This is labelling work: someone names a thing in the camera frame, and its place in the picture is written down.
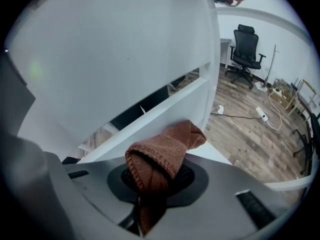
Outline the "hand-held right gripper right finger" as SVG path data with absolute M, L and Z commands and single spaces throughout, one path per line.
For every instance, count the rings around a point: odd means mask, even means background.
M 236 196 L 243 191 L 251 191 L 275 217 L 290 208 L 280 193 L 238 167 L 195 155 L 184 163 L 203 169 L 208 186 L 193 204 L 167 209 L 149 232 L 151 240 L 236 240 L 254 234 L 258 228 Z

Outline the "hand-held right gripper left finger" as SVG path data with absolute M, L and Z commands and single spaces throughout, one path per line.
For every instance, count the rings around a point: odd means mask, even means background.
M 122 181 L 125 160 L 65 164 L 77 190 L 105 218 L 118 226 L 138 225 L 137 194 Z

